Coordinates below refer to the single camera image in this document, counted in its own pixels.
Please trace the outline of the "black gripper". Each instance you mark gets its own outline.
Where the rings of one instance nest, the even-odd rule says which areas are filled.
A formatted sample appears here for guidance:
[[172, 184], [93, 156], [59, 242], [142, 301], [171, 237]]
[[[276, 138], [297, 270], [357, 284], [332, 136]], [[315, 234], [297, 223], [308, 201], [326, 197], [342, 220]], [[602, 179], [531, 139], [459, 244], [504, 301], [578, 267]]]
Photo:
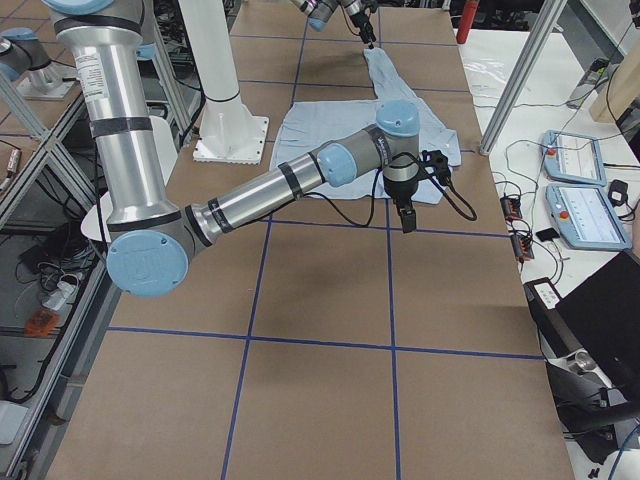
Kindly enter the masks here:
[[376, 36], [370, 16], [376, 12], [375, 2], [348, 2], [347, 16], [358, 30], [358, 36], [369, 48], [374, 47]]
[[393, 203], [401, 221], [402, 232], [410, 233], [415, 231], [417, 217], [411, 196], [405, 194], [394, 195]]

